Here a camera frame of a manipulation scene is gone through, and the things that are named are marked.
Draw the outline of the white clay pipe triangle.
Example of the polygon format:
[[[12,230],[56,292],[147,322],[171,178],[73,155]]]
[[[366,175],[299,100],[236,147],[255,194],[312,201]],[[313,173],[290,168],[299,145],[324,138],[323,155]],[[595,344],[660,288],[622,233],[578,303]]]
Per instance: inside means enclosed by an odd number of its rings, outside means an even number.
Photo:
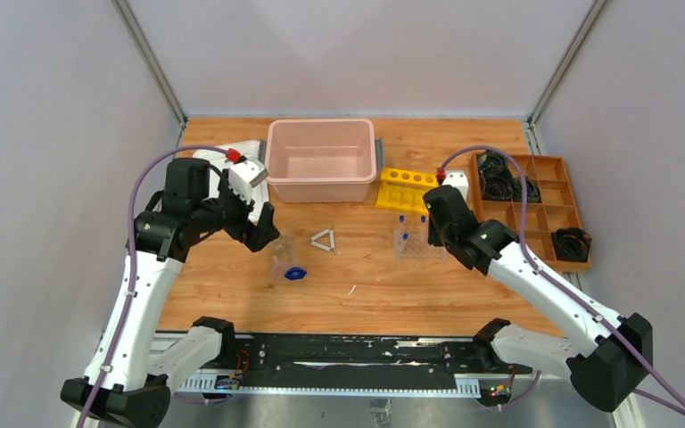
[[[332,227],[323,229],[311,236],[309,243],[321,251],[336,253],[336,237],[335,231]]]

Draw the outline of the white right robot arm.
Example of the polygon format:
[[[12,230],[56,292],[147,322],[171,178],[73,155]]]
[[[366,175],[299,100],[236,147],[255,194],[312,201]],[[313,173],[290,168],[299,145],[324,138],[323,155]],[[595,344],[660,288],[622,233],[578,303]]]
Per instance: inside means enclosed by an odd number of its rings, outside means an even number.
[[[562,332],[535,333],[497,318],[475,336],[479,368],[492,373],[508,363],[566,379],[604,412],[635,392],[653,362],[653,327],[646,318],[625,317],[576,289],[514,230],[495,219],[479,221],[457,188],[436,187],[423,200],[431,245],[514,290]]]

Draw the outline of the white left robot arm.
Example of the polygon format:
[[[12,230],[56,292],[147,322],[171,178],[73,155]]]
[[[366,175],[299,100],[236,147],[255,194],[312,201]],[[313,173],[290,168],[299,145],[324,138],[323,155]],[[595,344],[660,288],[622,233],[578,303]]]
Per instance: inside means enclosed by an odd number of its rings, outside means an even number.
[[[207,363],[231,366],[237,359],[235,327],[203,316],[163,353],[150,349],[169,292],[193,247],[223,232],[249,251],[263,250],[279,231],[274,207],[256,202],[265,166],[231,152],[227,165],[181,157],[166,168],[165,184],[143,210],[128,218],[128,254],[106,330],[78,378],[67,380],[62,401],[89,419],[121,427],[157,427],[174,393]]]

